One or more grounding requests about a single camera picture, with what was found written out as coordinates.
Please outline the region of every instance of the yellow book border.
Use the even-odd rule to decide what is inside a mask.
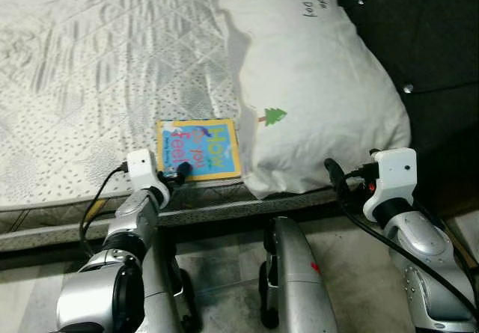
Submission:
[[[161,120],[156,122],[156,140],[158,157],[158,169],[163,171],[165,167],[163,166],[163,131],[162,123],[167,122],[166,120]],[[234,171],[232,172],[222,172],[220,174],[200,174],[198,176],[189,176],[187,181],[203,181],[203,180],[217,180],[222,178],[232,178],[238,177],[241,175],[240,167],[240,155],[238,154],[238,143],[237,143],[237,134],[234,131],[234,122],[230,118],[219,118],[211,120],[173,120],[173,125],[182,127],[182,126],[215,126],[215,125],[226,125],[228,128],[228,134],[230,135],[231,143],[231,155],[233,157]]]

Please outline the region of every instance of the bed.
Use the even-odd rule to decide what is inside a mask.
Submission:
[[[77,240],[76,223],[155,122],[235,117],[216,0],[0,0],[0,250]],[[107,185],[106,209],[130,191]],[[186,185],[163,224],[292,210],[331,190],[259,201],[240,179]],[[106,223],[91,229],[104,233]]]

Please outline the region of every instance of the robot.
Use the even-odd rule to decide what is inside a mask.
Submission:
[[[390,246],[417,333],[478,331],[478,311],[471,282],[454,261],[448,236],[412,207],[417,183],[416,155],[409,148],[371,152],[373,162],[347,175],[325,161],[343,212]],[[367,188],[363,213],[377,222],[382,235],[351,213],[346,180],[360,178]],[[291,219],[273,219],[265,231],[266,262],[260,268],[261,320],[284,333],[338,331],[319,266],[308,241]]]
[[[134,192],[116,210],[100,252],[64,284],[58,330],[133,333],[147,320],[151,333],[195,332],[201,323],[191,281],[178,267],[174,244],[156,226],[171,197],[168,182],[183,183],[189,164],[164,177],[148,150],[128,154],[126,162]]]

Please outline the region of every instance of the book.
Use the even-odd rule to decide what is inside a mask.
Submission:
[[[211,180],[241,175],[237,137],[231,119],[164,120],[156,125],[158,168],[165,174],[188,162],[187,180]]]

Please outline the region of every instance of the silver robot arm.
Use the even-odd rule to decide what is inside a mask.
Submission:
[[[412,208],[416,157],[409,148],[373,153],[378,177],[373,196],[363,207],[365,216],[378,222],[384,236],[453,284],[470,302],[474,291],[454,261],[448,236]],[[476,332],[478,323],[466,306],[436,279],[395,250],[394,265],[403,273],[409,310],[417,332]]]
[[[130,153],[127,163],[135,192],[115,212],[101,251],[63,286],[57,305],[60,332],[135,332],[144,309],[152,332],[183,331],[168,276],[168,269],[178,273],[176,260],[156,228],[170,192],[148,150]],[[161,322],[156,321],[159,312]]]

